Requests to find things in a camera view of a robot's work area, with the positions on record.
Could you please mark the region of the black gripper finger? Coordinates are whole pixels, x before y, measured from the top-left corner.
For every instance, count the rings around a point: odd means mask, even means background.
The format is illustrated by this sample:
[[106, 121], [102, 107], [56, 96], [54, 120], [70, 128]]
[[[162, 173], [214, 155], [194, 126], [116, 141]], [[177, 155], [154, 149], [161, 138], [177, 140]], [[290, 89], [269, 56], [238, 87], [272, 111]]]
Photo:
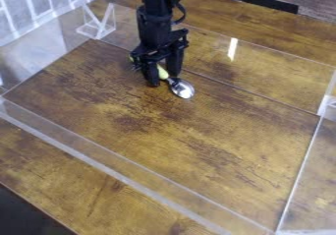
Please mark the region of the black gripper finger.
[[170, 76], [177, 77], [182, 69], [182, 60], [184, 60], [184, 50], [173, 49], [170, 55], [166, 57], [165, 65], [166, 71]]
[[142, 75], [152, 87], [160, 85], [157, 63], [153, 61], [144, 61], [142, 63]]

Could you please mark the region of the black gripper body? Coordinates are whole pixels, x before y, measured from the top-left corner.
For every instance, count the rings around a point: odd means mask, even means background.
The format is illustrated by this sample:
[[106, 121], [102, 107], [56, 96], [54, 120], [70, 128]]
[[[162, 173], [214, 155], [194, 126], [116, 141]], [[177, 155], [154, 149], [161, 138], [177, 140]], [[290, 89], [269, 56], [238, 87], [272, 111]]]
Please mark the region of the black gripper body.
[[172, 27], [182, 19], [173, 21], [172, 12], [150, 15], [142, 6], [136, 10], [136, 25], [138, 45], [129, 54], [134, 63], [153, 63], [165, 60], [168, 63], [181, 63], [184, 50], [189, 46], [186, 39], [189, 30]]

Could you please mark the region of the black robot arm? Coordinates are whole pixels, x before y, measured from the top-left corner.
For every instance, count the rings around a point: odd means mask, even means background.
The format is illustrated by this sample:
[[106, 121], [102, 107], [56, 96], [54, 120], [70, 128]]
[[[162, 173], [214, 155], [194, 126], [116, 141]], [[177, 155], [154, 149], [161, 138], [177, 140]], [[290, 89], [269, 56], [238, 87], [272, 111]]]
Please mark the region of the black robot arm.
[[186, 17], [181, 0], [141, 0], [136, 8], [138, 46], [129, 57], [136, 70], [152, 87], [160, 85], [157, 64], [165, 61], [168, 74], [177, 77], [182, 68], [184, 50], [189, 46], [188, 30], [172, 30]]

